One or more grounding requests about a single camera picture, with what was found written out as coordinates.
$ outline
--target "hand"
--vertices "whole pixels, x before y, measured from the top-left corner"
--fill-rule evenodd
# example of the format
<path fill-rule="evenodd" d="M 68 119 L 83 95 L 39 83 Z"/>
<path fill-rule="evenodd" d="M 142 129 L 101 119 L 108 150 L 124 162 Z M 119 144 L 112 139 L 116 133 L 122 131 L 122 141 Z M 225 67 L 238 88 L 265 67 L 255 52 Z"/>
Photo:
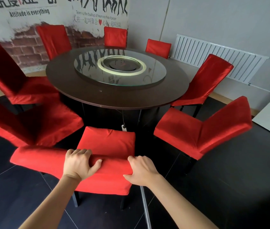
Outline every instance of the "hand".
<path fill-rule="evenodd" d="M 160 176 L 152 160 L 146 156 L 129 156 L 128 161 L 133 169 L 133 174 L 123 176 L 132 184 L 149 187 L 155 178 Z"/>
<path fill-rule="evenodd" d="M 70 149 L 67 151 L 64 162 L 63 176 L 68 176 L 79 182 L 93 175 L 101 167 L 99 159 L 94 166 L 88 164 L 92 151 L 86 149 Z"/>

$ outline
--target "wall mural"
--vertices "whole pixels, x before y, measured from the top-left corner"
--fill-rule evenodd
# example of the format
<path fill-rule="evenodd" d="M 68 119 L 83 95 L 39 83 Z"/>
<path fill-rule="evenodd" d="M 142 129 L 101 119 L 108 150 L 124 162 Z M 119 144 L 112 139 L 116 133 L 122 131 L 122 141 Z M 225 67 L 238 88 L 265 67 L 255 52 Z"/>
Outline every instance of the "wall mural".
<path fill-rule="evenodd" d="M 128 28 L 130 0 L 0 0 L 0 42 L 23 67 L 49 58 L 35 27 L 65 26 L 73 48 L 104 44 L 104 26 Z"/>

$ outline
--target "forearm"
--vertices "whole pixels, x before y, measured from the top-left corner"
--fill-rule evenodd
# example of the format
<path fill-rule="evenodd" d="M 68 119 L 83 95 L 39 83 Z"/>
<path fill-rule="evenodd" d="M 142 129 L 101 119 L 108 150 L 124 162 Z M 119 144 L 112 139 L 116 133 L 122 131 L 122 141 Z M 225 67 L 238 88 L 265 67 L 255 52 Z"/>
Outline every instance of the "forearm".
<path fill-rule="evenodd" d="M 217 228 L 205 215 L 188 202 L 161 175 L 156 175 L 148 186 L 166 208 L 179 229 Z"/>
<path fill-rule="evenodd" d="M 57 228 L 67 203 L 78 185 L 78 180 L 63 176 L 53 191 L 19 229 Z"/>

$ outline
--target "dark brown table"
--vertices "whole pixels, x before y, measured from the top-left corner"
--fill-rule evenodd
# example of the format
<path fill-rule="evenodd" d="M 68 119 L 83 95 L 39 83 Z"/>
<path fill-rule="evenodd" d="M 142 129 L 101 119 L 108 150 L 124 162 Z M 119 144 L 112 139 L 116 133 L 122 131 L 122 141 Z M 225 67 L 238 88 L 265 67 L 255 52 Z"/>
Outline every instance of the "dark brown table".
<path fill-rule="evenodd" d="M 171 61 L 129 48 L 125 51 L 145 54 L 158 60 L 165 67 L 166 76 L 149 85 L 117 86 L 92 80 L 76 71 L 74 61 L 80 54 L 104 49 L 117 48 L 85 47 L 57 56 L 46 68 L 49 81 L 58 91 L 72 99 L 101 108 L 118 110 L 142 110 L 166 105 L 181 97 L 189 86 L 185 72 Z"/>

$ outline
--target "red brick pattern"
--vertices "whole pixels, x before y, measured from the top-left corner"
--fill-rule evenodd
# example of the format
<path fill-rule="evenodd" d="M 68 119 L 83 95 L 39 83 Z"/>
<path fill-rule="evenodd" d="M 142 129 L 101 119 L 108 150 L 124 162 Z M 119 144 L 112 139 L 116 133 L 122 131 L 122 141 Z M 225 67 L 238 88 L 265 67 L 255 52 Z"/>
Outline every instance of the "red brick pattern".
<path fill-rule="evenodd" d="M 104 45 L 104 38 L 95 38 L 91 33 L 76 31 L 65 27 L 72 48 Z M 35 26 L 29 30 L 17 32 L 12 42 L 0 42 L 13 60 L 21 67 L 44 65 L 49 62 L 45 47 Z"/>

